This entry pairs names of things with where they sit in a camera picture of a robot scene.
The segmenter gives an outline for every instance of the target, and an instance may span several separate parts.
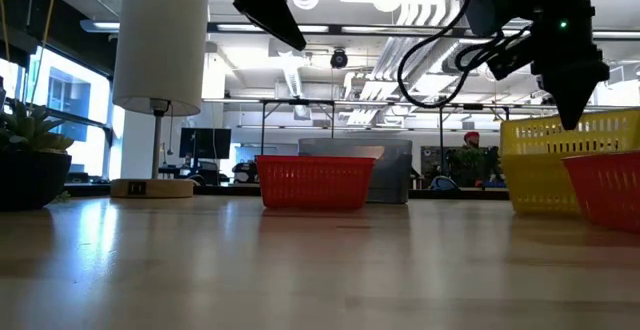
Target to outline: lamp base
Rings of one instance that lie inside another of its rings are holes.
[[[174,179],[118,179],[111,182],[111,197],[176,199],[193,197],[193,181]]]

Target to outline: red plastic basket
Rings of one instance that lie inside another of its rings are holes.
[[[640,233],[640,152],[563,160],[580,209],[594,224]]]
[[[371,158],[258,156],[262,200],[269,208],[361,208],[374,162]]]

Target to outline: security camera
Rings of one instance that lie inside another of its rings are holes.
[[[342,69],[347,66],[349,63],[349,58],[347,57],[347,53],[344,52],[344,49],[335,49],[333,51],[333,55],[331,56],[331,67],[334,69]]]

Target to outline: wooden table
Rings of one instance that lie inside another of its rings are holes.
[[[2,329],[637,329],[640,237],[508,202],[0,213]]]

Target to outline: yellow plastic basket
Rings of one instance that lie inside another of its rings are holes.
[[[573,131],[564,130],[558,116],[505,121],[500,149],[503,156],[636,150],[639,129],[640,109],[587,113]]]
[[[640,109],[588,113],[566,131],[557,116],[506,121],[501,129],[502,167],[518,213],[579,215],[570,156],[640,149]]]

